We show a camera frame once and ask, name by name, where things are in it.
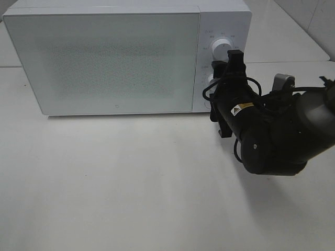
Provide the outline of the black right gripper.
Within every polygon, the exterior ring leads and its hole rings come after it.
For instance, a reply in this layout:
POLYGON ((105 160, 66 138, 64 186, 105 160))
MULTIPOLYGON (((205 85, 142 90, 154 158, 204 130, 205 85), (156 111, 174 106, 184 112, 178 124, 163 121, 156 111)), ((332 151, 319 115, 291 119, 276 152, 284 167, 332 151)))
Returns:
POLYGON ((221 131, 243 131, 246 121, 240 118, 241 104, 250 103, 253 91, 247 83, 244 53, 229 50, 228 62, 212 61, 213 78, 219 81, 210 95, 210 119, 218 122, 221 131))

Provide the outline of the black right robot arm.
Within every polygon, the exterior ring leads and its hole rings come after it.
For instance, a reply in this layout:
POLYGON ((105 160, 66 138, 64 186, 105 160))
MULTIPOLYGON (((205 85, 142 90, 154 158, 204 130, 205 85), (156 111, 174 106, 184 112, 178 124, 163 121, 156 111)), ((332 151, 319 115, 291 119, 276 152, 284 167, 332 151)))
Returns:
POLYGON ((222 138, 236 137, 234 155, 257 175, 294 176, 308 161, 334 146, 334 81, 296 87, 291 75, 277 74, 272 90, 250 87, 244 54, 228 51, 213 61, 213 79, 203 90, 210 119, 222 138))

